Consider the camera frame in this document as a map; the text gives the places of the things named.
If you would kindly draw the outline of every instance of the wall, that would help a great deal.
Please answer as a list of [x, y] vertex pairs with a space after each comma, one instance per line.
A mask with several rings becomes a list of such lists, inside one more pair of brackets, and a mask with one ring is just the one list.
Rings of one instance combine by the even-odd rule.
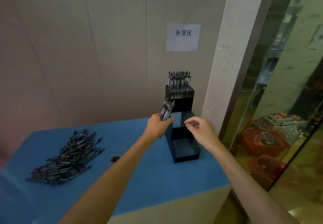
[[323, 56], [322, 48], [307, 48], [317, 26], [323, 24], [321, 0], [291, 0], [290, 5], [302, 6], [302, 9], [254, 118], [271, 112], [288, 112]]
[[[170, 70], [191, 71], [201, 114], [225, 0], [1, 1], [4, 157], [34, 130], [159, 112]], [[167, 53], [168, 21], [201, 24], [199, 50]]]
[[261, 0], [226, 0], [202, 116], [217, 133], [236, 83]]

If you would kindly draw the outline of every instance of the right hand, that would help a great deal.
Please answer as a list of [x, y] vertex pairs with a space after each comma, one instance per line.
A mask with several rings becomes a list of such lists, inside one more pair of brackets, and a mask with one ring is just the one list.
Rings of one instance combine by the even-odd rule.
[[192, 117], [185, 121], [185, 125], [195, 139], [208, 151], [220, 143], [212, 124], [208, 120]]

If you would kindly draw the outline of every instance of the left hand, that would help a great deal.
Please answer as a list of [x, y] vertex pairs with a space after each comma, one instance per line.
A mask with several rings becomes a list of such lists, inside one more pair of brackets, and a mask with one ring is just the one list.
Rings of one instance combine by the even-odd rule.
[[169, 118], [165, 121], [161, 121], [159, 113], [155, 113], [148, 119], [148, 123], [143, 135], [156, 140], [157, 138], [162, 138], [168, 125], [170, 125], [175, 118]]

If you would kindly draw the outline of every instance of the pile of pens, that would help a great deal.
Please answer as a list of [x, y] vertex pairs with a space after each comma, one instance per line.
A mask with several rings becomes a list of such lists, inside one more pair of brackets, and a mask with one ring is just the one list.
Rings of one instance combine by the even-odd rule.
[[38, 181], [45, 184], [61, 184], [90, 169], [85, 164], [93, 157], [103, 152], [104, 148], [93, 147], [102, 140], [94, 140], [95, 132], [88, 134], [74, 131], [68, 143], [60, 150], [60, 155], [47, 159], [49, 164], [35, 168], [27, 181]]
[[159, 115], [161, 121], [165, 121], [166, 119], [168, 119], [169, 114], [172, 112], [172, 109], [175, 105], [175, 101], [171, 102], [168, 101], [166, 99], [166, 101], [164, 101], [163, 107], [161, 109], [161, 113]]
[[191, 81], [191, 72], [179, 71], [169, 72], [168, 76], [168, 87], [171, 90], [186, 89]]

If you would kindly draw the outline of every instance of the hand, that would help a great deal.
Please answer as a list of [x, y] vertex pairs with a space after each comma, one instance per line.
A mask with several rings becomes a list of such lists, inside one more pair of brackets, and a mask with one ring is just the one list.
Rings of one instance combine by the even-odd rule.
[[195, 139], [208, 151], [220, 143], [212, 124], [208, 120], [192, 117], [184, 123]]
[[157, 138], [162, 138], [168, 125], [170, 125], [175, 118], [169, 118], [165, 121], [161, 121], [159, 113], [155, 113], [148, 119], [148, 123], [143, 135], [156, 140]]

